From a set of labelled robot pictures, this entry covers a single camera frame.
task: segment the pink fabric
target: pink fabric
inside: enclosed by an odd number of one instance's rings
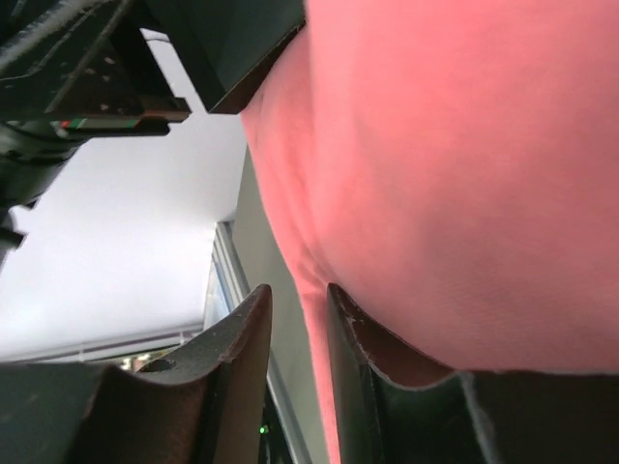
[[[325,290],[454,367],[619,368],[619,2],[309,0],[243,117],[337,462]]]

